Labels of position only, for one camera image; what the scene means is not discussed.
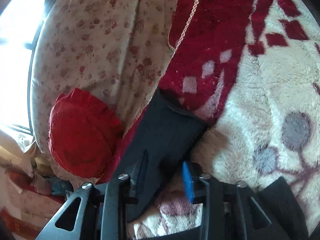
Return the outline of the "floral cream quilt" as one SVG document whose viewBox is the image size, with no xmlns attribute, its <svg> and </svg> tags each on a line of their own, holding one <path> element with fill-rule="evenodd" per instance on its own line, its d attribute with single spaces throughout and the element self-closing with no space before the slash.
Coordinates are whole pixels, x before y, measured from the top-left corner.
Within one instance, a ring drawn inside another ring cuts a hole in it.
<svg viewBox="0 0 320 240">
<path fill-rule="evenodd" d="M 61 93 L 89 91 L 130 129 L 172 57 L 168 33 L 177 0 L 56 0 L 37 43 L 30 107 L 35 140 L 59 178 L 49 148 L 49 115 Z"/>
</svg>

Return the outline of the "black pants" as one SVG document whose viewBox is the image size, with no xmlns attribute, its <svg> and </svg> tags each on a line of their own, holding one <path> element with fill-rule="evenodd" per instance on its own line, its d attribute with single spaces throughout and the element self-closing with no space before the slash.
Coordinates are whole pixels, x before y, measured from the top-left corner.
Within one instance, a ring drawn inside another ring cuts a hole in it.
<svg viewBox="0 0 320 240">
<path fill-rule="evenodd" d="M 190 154 L 206 122 L 170 102 L 160 91 L 150 101 L 105 191 L 101 239 L 126 239 L 128 222 L 137 219 L 169 183 L 184 161 L 191 163 L 195 199 L 202 205 L 200 226 L 167 239 L 308 239 L 301 208 L 284 178 L 262 191 L 245 181 L 223 183 L 204 173 Z M 144 190 L 130 196 L 133 167 L 141 152 L 149 154 Z"/>
</svg>

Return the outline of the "red heart-shaped frilly cushion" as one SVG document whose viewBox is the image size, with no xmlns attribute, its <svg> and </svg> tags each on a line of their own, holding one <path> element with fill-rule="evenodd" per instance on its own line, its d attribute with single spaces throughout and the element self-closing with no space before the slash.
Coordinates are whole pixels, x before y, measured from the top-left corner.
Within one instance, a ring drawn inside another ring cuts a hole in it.
<svg viewBox="0 0 320 240">
<path fill-rule="evenodd" d="M 50 112 L 50 153 L 59 166 L 81 178 L 110 177 L 123 133 L 116 113 L 85 90 L 60 94 Z"/>
</svg>

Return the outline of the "red and cream plush blanket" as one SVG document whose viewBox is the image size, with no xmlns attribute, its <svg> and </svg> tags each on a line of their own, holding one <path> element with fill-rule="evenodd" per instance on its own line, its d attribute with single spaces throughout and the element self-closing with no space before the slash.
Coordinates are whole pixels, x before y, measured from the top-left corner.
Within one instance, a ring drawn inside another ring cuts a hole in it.
<svg viewBox="0 0 320 240">
<path fill-rule="evenodd" d="M 319 228 L 319 26 L 301 0 L 97 0 L 103 94 L 128 132 L 156 88 L 209 122 L 194 159 L 254 189 L 286 179 Z"/>
</svg>

